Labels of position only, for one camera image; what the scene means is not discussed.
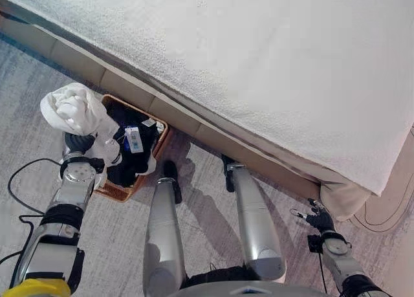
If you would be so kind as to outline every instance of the silver robot leg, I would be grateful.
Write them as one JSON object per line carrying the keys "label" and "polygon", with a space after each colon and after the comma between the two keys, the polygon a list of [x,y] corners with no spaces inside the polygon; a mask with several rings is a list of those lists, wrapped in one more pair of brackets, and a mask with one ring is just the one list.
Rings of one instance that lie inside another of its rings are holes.
{"label": "silver robot leg", "polygon": [[174,179],[159,179],[149,212],[144,249],[144,294],[168,296],[186,278],[184,253],[175,212]]}
{"label": "silver robot leg", "polygon": [[278,233],[257,184],[244,165],[227,165],[237,197],[243,258],[260,280],[284,280],[286,261]]}

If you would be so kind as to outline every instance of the white blanket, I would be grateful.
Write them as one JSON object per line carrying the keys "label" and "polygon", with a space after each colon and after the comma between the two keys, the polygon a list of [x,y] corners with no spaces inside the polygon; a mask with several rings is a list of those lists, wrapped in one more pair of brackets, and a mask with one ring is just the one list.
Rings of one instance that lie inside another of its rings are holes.
{"label": "white blanket", "polygon": [[414,120],[414,0],[9,1],[378,195]]}

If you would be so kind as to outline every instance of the wicker basket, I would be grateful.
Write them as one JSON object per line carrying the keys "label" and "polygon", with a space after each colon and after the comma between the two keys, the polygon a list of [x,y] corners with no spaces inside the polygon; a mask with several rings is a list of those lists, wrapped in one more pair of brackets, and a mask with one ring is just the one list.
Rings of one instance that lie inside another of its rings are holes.
{"label": "wicker basket", "polygon": [[[102,98],[102,103],[104,106],[108,106],[111,102],[114,102],[114,101],[121,103],[131,109],[134,109],[138,111],[139,113],[147,115],[148,117],[151,117],[154,120],[158,120],[159,122],[164,124],[164,131],[161,133],[161,136],[159,137],[158,142],[155,145],[154,150],[153,150],[153,156],[155,157],[155,159],[159,160],[161,158],[162,152],[164,151],[164,148],[168,144],[168,141],[172,135],[172,130],[168,126],[168,124],[165,121],[158,119],[157,117],[154,117],[153,115],[145,111],[142,111],[141,109],[136,108],[135,106],[132,106],[131,104],[124,102],[120,100],[119,98],[116,98],[110,94],[105,94]],[[103,187],[99,187],[94,192],[100,193],[118,202],[125,202],[130,198],[130,196],[132,196],[144,184],[145,179],[146,179],[146,175],[139,175],[136,178],[134,186],[130,188],[124,188],[122,186],[113,184],[110,181],[106,181]]]}

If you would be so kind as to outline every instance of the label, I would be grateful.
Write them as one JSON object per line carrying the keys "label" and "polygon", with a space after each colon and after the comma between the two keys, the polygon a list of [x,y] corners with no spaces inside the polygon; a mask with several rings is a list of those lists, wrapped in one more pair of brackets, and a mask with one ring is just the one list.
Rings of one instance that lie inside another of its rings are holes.
{"label": "label", "polygon": [[131,153],[143,153],[144,147],[142,146],[140,130],[137,127],[126,127],[125,135],[128,140],[129,150]]}
{"label": "label", "polygon": [[157,123],[155,120],[153,120],[152,118],[148,118],[147,120],[141,122],[142,124],[144,124],[147,127],[151,127],[153,126],[155,123]]}

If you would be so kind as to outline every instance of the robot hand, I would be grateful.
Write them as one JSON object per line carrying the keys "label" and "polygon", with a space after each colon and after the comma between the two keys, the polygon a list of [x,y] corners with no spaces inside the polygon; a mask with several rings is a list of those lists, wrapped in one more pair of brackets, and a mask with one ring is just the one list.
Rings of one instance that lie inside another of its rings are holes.
{"label": "robot hand", "polygon": [[312,227],[318,229],[321,234],[326,231],[335,231],[332,217],[321,202],[314,199],[308,199],[308,201],[312,206],[311,210],[315,215],[304,214],[294,208],[290,209],[291,214],[306,220]]}

